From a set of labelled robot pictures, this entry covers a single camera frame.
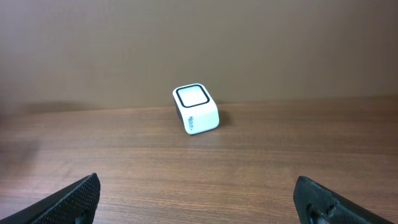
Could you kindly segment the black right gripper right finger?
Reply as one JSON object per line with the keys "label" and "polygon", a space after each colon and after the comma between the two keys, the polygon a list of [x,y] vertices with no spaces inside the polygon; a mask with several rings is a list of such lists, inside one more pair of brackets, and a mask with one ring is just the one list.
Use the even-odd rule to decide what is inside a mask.
{"label": "black right gripper right finger", "polygon": [[293,200],[301,224],[392,224],[306,176],[298,177]]}

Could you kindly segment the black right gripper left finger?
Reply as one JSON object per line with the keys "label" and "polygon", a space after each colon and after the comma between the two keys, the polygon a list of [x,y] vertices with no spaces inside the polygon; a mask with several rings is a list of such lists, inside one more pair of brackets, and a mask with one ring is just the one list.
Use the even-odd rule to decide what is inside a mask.
{"label": "black right gripper left finger", "polygon": [[92,173],[1,220],[1,224],[92,224],[101,184]]}

